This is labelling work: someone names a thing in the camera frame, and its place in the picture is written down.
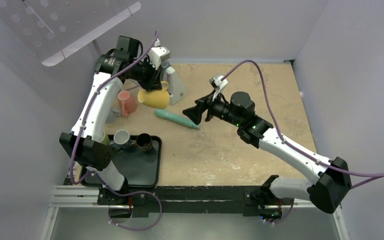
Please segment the yellow mug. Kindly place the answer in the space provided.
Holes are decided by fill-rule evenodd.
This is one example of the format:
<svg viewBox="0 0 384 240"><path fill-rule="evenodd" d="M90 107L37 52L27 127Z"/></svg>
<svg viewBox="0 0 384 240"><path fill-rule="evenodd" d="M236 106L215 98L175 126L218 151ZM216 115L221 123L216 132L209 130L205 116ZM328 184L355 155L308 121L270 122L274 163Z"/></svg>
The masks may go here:
<svg viewBox="0 0 384 240"><path fill-rule="evenodd" d="M170 103L170 94L168 92L169 83L162 81L162 89L154 91L139 90L137 101L147 107L154 109L165 109Z"/></svg>

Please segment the pink mug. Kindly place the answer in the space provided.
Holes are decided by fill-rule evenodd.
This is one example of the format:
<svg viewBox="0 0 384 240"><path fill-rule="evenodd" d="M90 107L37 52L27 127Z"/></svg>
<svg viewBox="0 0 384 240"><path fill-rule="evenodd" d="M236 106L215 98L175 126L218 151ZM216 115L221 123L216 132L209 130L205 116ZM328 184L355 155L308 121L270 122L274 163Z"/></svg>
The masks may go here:
<svg viewBox="0 0 384 240"><path fill-rule="evenodd" d="M118 93L117 101L123 117L127 117L129 114L132 114L137 110L136 96L127 90L122 90Z"/></svg>

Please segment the brown mug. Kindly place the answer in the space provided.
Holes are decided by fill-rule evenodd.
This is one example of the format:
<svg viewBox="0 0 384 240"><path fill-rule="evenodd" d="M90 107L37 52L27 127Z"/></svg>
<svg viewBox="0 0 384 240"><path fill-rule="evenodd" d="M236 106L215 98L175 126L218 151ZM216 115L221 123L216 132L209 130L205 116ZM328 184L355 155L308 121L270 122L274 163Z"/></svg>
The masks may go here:
<svg viewBox="0 0 384 240"><path fill-rule="evenodd" d="M130 144L131 147L138 147L143 152L149 152L153 149L153 140L147 133L139 134Z"/></svg>

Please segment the blue-grey mug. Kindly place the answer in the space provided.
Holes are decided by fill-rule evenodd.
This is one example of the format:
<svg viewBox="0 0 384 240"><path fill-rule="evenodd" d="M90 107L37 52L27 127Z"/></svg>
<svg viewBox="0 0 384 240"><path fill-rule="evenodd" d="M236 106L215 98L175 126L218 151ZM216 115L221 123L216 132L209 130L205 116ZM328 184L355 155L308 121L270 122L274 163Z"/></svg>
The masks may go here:
<svg viewBox="0 0 384 240"><path fill-rule="evenodd" d="M114 135L112 141L109 142L109 146L114 150L129 149L132 146L131 135L127 130L118 130Z"/></svg>

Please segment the green mug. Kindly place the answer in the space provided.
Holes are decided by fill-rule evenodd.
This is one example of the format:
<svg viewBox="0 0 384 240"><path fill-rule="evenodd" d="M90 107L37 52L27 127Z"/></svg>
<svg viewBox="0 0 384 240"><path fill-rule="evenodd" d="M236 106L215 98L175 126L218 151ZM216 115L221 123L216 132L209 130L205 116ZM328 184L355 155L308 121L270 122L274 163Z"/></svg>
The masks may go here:
<svg viewBox="0 0 384 240"><path fill-rule="evenodd" d="M100 143L105 145L105 146L109 146L110 145L109 136L106 134L105 131L102 131L102 138L101 138Z"/></svg>

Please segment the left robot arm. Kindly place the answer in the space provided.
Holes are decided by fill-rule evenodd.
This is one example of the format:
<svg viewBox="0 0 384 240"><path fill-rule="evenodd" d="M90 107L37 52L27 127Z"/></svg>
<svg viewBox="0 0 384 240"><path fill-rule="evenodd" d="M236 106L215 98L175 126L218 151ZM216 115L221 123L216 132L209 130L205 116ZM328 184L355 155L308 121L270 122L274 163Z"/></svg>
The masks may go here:
<svg viewBox="0 0 384 240"><path fill-rule="evenodd" d="M74 165L78 163L87 173L94 174L109 197L118 205L129 199L128 180L113 163L113 150L106 143L104 126L112 103L125 80L136 81L144 91L162 90L162 62L169 59L169 50L161 46L156 35L148 48L141 41L119 36L115 48L98 57L95 62L92 88L83 110L69 133L61 133L59 142L70 157L68 176L75 180Z"/></svg>

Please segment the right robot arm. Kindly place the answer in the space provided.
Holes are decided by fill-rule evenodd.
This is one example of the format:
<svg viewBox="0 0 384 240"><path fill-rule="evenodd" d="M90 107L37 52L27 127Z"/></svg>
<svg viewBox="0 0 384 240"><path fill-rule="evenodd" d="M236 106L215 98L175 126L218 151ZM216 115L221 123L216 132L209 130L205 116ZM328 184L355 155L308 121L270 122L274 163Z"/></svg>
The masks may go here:
<svg viewBox="0 0 384 240"><path fill-rule="evenodd" d="M271 123L255 113L255 103L248 93L237 91L227 102L222 94L212 94L195 100L195 106L182 113L195 124L219 118L237 127L242 141L271 153L305 176L285 179L275 176L266 182L260 196L268 204L280 198L301 199L312 202L319 210L332 214L352 188L348 163L340 158L330 159L297 144L284 136Z"/></svg>

